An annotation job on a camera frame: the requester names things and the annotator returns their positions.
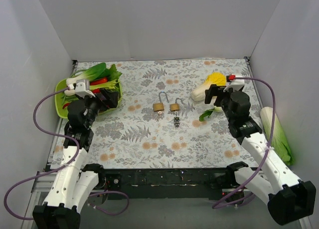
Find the black headed key bunch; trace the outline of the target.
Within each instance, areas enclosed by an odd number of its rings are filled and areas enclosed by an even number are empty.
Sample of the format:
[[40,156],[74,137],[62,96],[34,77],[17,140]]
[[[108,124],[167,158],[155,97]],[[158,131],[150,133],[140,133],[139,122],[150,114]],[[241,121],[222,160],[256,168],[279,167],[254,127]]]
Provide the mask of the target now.
[[178,128],[178,127],[180,126],[180,117],[179,117],[178,111],[175,111],[175,112],[174,112],[173,122],[174,122],[174,126],[175,126],[176,128]]

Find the large brass padlock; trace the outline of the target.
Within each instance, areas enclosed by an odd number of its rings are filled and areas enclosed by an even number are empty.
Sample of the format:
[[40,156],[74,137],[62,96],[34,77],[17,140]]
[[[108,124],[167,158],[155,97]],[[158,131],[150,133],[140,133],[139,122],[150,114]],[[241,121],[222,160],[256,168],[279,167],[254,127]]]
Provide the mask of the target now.
[[159,102],[153,104],[153,111],[154,111],[154,112],[160,112],[160,111],[163,111],[163,110],[164,110],[164,104],[163,104],[163,101],[162,101],[162,98],[161,98],[162,95],[165,96],[165,99],[166,99],[167,103],[169,103],[169,99],[168,99],[167,93],[164,92],[164,91],[161,91],[161,92],[158,94],[158,96],[159,96]]

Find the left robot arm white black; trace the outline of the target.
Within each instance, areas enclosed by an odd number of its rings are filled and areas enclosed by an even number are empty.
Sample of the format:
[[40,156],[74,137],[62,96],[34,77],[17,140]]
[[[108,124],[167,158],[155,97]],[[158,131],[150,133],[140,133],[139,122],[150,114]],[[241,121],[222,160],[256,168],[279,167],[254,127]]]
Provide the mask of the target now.
[[93,139],[91,129],[99,111],[108,106],[90,89],[75,89],[78,100],[68,106],[68,123],[64,129],[64,150],[53,185],[33,219],[39,229],[77,229],[80,212],[92,190],[105,186],[103,167],[83,166]]

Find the small brass padlock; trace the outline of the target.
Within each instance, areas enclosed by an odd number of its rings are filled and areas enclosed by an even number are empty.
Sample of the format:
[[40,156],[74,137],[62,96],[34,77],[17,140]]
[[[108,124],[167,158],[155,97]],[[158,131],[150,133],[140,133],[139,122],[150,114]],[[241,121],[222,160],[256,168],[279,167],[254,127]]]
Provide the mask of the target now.
[[171,111],[171,112],[176,112],[176,111],[179,111],[179,110],[180,110],[179,102],[180,102],[181,104],[183,104],[183,100],[182,100],[182,99],[176,98],[176,99],[175,99],[175,102],[170,105],[170,111]]

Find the brass keys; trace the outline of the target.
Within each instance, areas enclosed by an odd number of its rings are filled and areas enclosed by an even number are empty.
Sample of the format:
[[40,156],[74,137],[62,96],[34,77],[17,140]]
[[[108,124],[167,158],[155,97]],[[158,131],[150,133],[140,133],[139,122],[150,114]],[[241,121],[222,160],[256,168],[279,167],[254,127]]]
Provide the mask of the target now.
[[162,119],[162,111],[158,111],[158,117],[157,117],[157,122],[159,122]]

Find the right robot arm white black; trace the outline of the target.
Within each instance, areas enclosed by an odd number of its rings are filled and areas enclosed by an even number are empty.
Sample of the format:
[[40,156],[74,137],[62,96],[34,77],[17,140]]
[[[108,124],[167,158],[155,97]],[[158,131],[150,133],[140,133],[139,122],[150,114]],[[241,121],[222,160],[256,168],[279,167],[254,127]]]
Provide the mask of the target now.
[[286,225],[313,214],[316,188],[304,182],[281,160],[259,125],[250,116],[250,98],[242,91],[243,85],[217,86],[205,91],[205,103],[213,97],[228,120],[230,134],[250,153],[264,173],[258,175],[246,163],[238,162],[227,167],[226,184],[232,188],[243,185],[262,200],[273,220]]

